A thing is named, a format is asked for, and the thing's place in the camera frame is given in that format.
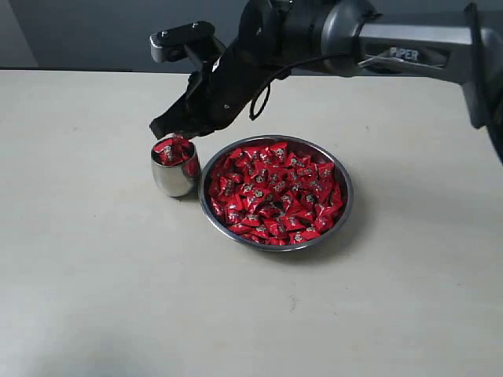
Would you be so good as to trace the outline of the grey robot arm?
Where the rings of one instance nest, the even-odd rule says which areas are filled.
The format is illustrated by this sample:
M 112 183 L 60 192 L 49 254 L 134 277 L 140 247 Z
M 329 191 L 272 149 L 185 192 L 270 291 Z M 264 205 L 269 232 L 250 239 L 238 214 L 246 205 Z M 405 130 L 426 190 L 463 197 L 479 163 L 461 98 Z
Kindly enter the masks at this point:
M 368 70 L 458 84 L 470 122 L 502 151 L 502 13 L 475 3 L 459 13 L 384 15 L 367 1 L 250 1 L 236 38 L 222 44 L 206 21 L 150 36 L 155 62 L 190 60 L 185 92 L 150 123 L 157 139 L 227 128 L 261 114 L 274 80 L 294 69 L 350 78 Z

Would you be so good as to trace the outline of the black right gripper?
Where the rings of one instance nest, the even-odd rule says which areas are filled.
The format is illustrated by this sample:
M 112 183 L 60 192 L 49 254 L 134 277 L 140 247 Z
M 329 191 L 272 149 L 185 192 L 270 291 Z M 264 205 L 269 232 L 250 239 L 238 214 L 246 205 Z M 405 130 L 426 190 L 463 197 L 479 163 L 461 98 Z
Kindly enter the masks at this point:
M 227 128 L 266 83 L 284 66 L 262 62 L 239 39 L 218 59 L 218 66 L 187 87 L 162 115 L 149 124 L 157 140 L 169 134 L 205 137 Z

